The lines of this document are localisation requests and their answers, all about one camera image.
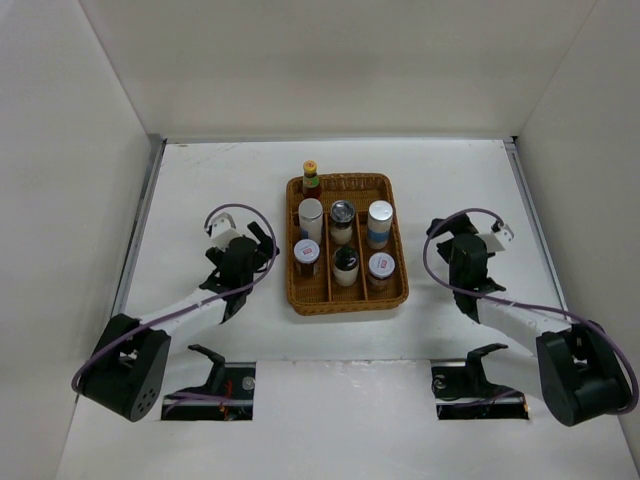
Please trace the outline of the white lid dark spice jar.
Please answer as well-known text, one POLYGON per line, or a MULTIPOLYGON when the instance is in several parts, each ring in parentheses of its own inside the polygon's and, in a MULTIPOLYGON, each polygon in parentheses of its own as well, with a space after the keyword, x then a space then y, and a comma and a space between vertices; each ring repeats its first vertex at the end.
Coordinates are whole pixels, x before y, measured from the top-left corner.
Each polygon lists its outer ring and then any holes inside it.
POLYGON ((305 278, 311 278, 317 274, 320 247, 312 239, 301 239, 293 249, 296 270, 305 278))

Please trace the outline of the silver lid spice jar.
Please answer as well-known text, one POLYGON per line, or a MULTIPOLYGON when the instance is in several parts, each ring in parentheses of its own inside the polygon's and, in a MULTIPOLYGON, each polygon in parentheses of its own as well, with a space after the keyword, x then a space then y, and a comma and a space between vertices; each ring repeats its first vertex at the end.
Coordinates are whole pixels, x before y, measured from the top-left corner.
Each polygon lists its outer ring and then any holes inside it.
POLYGON ((322 244, 323 237, 323 206, 315 198, 305 198, 298 207, 300 236, 322 244))

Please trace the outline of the red sauce bottle yellow cap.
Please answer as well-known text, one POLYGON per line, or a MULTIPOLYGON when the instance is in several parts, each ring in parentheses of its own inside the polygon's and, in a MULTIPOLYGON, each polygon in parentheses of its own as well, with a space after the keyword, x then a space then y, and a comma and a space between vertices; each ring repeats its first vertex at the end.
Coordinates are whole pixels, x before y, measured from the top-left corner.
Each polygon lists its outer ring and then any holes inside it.
POLYGON ((321 196, 322 187, 317 171, 317 164, 308 160, 303 164, 302 193, 305 198, 318 199, 321 196))

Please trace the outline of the black cap white bottle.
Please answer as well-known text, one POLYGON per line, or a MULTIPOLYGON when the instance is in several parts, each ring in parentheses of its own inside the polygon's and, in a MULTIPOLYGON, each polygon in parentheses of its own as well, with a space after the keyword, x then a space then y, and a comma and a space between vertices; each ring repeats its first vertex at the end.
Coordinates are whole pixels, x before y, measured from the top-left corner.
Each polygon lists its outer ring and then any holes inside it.
POLYGON ((332 257, 332 272, 339 286, 353 285, 358 277, 360 259, 357 251, 348 245, 338 248, 332 257))

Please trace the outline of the glass dome grinder bottle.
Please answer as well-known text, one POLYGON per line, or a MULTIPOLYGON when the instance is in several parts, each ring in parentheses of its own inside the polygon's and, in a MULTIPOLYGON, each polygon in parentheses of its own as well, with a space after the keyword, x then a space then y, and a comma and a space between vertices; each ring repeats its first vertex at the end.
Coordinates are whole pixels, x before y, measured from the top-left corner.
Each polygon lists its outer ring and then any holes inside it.
POLYGON ((356 210, 347 200, 335 201, 330 209, 330 237, 337 245, 346 245, 352 238, 356 210))

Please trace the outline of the blue label salt shaker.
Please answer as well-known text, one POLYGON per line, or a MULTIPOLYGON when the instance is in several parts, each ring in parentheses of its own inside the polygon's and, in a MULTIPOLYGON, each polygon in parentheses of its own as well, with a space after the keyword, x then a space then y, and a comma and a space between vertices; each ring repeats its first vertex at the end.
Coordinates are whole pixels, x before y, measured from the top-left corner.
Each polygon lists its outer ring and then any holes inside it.
POLYGON ((394 211, 392 205, 384 200, 370 204, 367 218, 367 243, 370 248, 384 248, 390 236, 394 211))

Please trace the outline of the white lid orange spice jar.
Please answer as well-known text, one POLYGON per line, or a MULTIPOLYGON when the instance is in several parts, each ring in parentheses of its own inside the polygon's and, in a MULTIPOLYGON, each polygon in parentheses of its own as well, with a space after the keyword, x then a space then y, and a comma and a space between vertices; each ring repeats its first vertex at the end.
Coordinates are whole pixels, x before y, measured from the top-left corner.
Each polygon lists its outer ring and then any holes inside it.
POLYGON ((385 252, 373 254, 368 261, 367 281, 373 291, 384 290, 396 268, 394 258, 385 252))

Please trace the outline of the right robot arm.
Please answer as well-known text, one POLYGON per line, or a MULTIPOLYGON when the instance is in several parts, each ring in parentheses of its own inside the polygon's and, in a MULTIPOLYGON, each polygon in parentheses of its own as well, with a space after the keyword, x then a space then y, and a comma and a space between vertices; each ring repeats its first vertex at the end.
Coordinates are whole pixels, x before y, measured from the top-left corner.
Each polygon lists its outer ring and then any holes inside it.
POLYGON ((637 407, 637 377, 600 325, 562 309, 506 298, 505 287, 488 274, 495 251, 487 236, 458 231, 436 250, 448 267, 442 284, 452 291, 458 309, 527 351, 515 354, 494 343, 469 352, 463 380, 471 393, 480 398, 527 393, 568 427, 637 407))

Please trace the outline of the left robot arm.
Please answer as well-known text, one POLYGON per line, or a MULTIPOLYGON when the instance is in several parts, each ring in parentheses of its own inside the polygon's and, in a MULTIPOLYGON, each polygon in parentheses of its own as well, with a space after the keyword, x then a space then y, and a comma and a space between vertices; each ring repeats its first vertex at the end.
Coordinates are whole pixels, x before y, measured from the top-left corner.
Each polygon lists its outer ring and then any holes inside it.
POLYGON ((162 397, 170 356, 197 352, 210 364, 197 366, 190 385, 169 392, 170 399, 233 403, 223 390, 226 365, 222 355, 197 343, 205 331, 230 321, 247 303, 254 287, 270 273, 279 254, 275 232, 263 214, 239 233, 224 208, 205 222, 212 240, 206 252, 213 270, 183 300, 140 318, 113 316, 93 353, 76 372, 72 390, 122 418, 142 420, 162 397))

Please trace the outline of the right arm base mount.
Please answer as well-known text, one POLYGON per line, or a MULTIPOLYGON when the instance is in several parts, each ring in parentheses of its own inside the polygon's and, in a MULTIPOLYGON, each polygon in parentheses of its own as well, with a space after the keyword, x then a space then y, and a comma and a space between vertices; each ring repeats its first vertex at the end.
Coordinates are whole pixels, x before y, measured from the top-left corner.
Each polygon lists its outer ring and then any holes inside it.
POLYGON ((463 360, 431 362, 431 391, 439 420, 528 420, 523 393, 487 380, 482 360, 507 349, 500 343, 470 351, 463 360))

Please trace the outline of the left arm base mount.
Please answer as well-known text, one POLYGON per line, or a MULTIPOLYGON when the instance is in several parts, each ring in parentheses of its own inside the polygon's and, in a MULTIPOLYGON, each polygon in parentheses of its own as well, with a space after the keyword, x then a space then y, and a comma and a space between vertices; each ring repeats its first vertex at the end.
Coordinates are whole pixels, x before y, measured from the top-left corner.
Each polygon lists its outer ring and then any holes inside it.
POLYGON ((160 407, 162 421, 250 421, 257 364, 230 362, 199 344, 169 361, 160 407))

